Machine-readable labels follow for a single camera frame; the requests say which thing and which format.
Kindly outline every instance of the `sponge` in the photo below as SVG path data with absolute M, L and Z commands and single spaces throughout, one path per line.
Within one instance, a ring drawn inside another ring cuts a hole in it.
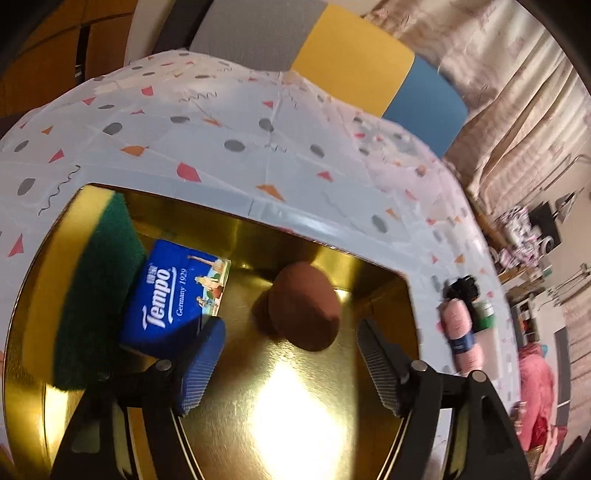
M 123 195 L 85 186 L 40 259 L 22 344 L 28 372 L 61 390 L 111 372 L 121 312 L 144 259 Z

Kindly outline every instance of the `pink clothing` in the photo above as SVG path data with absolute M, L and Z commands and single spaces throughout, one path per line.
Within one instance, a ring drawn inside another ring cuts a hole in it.
M 521 399 L 527 402 L 527 406 L 518 437 L 521 448 L 527 451 L 531 447 L 534 426 L 550 424 L 554 400 L 554 372 L 544 360 L 538 343 L 530 344 L 519 351 L 519 373 Z

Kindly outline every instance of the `brown ball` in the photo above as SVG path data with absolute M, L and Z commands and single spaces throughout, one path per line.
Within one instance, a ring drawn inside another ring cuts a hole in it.
M 318 352 L 339 333 L 341 304 L 329 279 L 306 262 L 279 272 L 269 291 L 269 316 L 275 330 L 295 346 Z

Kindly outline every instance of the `gray dot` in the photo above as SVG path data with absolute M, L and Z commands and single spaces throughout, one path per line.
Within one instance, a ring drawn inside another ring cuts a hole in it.
M 170 121 L 174 124 L 183 124 L 191 120 L 188 116 L 180 115 L 180 116 L 172 116 L 170 117 Z
M 310 151 L 317 157 L 324 158 L 324 150 L 322 150 L 318 145 L 310 145 Z
M 265 132 L 269 132 L 269 133 L 271 133 L 273 130 L 275 130 L 275 128 L 273 127 L 273 124 L 271 123 L 271 120 L 268 118 L 261 118 L 259 120 L 259 127 L 261 127 Z
M 14 153 L 19 153 L 28 144 L 29 144 L 29 140 L 25 140 L 24 142 L 20 142 L 16 147 L 14 147 Z
M 245 148 L 244 143 L 239 140 L 226 140 L 223 146 L 226 147 L 226 150 L 236 153 L 241 152 Z
M 24 179 L 17 190 L 17 195 L 18 196 L 25 195 L 26 192 L 31 190 L 31 187 L 33 186 L 34 183 L 35 183 L 35 179 Z
M 115 135 L 121 132 L 122 128 L 123 125 L 121 125 L 119 122 L 115 122 L 104 127 L 103 132 L 107 135 Z
M 376 227 L 376 229 L 378 230 L 378 232 L 386 233 L 388 231 L 388 225 L 386 225 L 386 222 L 384 222 L 384 220 L 380 216 L 372 215 L 371 221 L 374 227 Z
M 435 291 L 437 293 L 441 292 L 441 282 L 436 275 L 431 276 L 431 282 L 433 283 L 433 288 L 435 288 Z

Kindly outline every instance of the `beige curtain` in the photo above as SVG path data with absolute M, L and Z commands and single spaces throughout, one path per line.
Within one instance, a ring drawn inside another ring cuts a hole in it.
M 565 445 L 591 428 L 591 287 L 563 304 L 570 343 L 570 416 Z
M 516 0 L 384 0 L 366 15 L 461 94 L 469 117 L 446 154 L 487 213 L 530 193 L 591 123 L 591 99 L 547 30 Z

